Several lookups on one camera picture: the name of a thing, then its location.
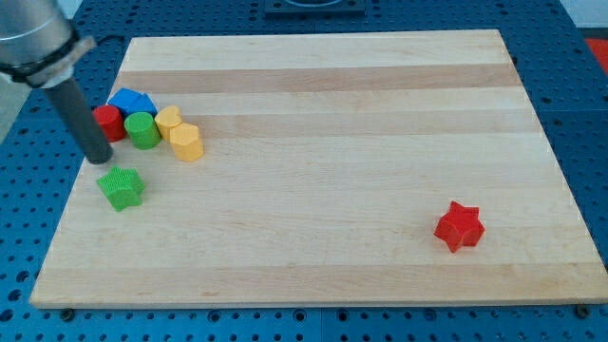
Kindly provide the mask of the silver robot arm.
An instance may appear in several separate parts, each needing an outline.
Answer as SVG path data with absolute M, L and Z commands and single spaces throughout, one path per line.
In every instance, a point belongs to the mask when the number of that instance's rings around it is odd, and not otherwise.
M 95 47 L 58 2 L 1 0 L 1 74 L 43 90 L 86 159 L 101 164 L 112 158 L 113 149 L 74 78 L 76 63 Z

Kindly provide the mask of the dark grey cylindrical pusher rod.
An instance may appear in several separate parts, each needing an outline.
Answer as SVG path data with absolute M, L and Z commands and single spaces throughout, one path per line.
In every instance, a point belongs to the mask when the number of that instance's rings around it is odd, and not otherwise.
M 113 156 L 113 149 L 76 80 L 70 77 L 58 85 L 45 88 L 44 93 L 86 159 L 92 164 L 108 162 Z

